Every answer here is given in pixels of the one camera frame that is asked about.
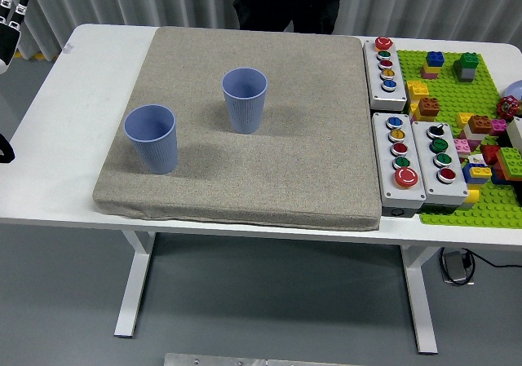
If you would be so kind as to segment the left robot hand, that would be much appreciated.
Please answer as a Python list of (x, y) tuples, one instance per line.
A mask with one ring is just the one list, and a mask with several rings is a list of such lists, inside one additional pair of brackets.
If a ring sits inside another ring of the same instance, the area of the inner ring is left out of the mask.
[(11, 14), (13, 0), (1, 0), (1, 73), (5, 73), (20, 42), (20, 28), (24, 23), (29, 0), (19, 0)]

